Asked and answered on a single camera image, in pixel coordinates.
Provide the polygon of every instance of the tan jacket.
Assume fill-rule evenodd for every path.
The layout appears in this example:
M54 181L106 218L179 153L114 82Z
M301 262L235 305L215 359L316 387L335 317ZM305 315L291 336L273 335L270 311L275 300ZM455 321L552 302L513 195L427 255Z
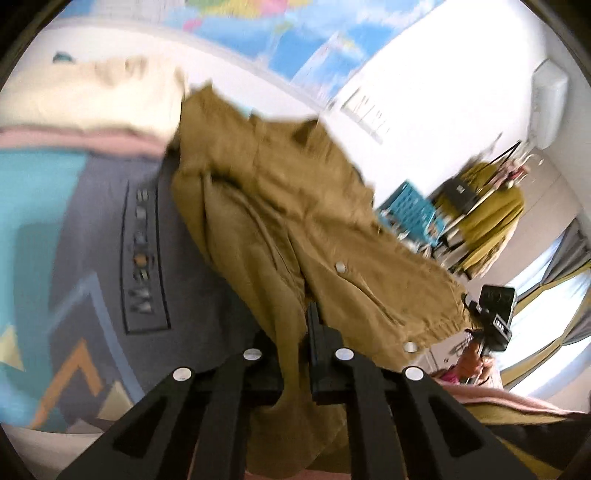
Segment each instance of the tan jacket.
M346 441L344 408L312 403L298 357L309 299L347 346L399 370L412 360L405 342L470 326L463 289L380 229L373 191L317 120L247 120L206 87L183 105L180 151L178 209L278 348L285 390L253 416L248 468L294 475Z

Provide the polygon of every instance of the window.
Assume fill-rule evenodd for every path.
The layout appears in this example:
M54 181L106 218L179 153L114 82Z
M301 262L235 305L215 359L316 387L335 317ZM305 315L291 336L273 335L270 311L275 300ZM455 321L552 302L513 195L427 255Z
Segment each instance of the window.
M572 345L560 347L542 366L534 370L511 389L512 393L527 397L558 376L571 362L591 345L591 337Z
M518 294L522 294L537 285L558 250L561 240L562 238L557 239L546 252L515 277L509 286L514 287ZM559 338L577 312L590 284L591 273L585 271L543 292L515 315L511 323L513 338L509 347L496 356L499 369L502 371L515 365Z

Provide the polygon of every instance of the map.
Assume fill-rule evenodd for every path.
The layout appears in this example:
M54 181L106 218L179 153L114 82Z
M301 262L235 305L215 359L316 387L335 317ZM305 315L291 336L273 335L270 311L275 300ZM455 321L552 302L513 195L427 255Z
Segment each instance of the map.
M59 18L166 25L228 48L328 103L444 0L73 0Z

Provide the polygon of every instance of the pink blanket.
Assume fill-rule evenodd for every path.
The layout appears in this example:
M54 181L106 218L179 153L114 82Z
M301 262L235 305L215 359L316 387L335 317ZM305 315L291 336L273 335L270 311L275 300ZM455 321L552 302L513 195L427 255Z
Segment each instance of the pink blanket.
M92 132L58 128L13 127L0 129L0 149L67 148L117 157L148 157L160 160L166 143L149 135L127 130L104 129Z

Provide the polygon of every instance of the blue basket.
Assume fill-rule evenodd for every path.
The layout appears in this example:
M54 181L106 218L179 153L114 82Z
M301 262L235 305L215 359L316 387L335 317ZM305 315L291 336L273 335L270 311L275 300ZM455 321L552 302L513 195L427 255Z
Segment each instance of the blue basket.
M403 229L408 230L408 236L418 242L437 245L443 232L445 223L435 216L435 207L424 198L412 184L405 181L390 197L392 203L388 210ZM382 215L383 222L388 222ZM435 224L436 234L429 234L429 225Z

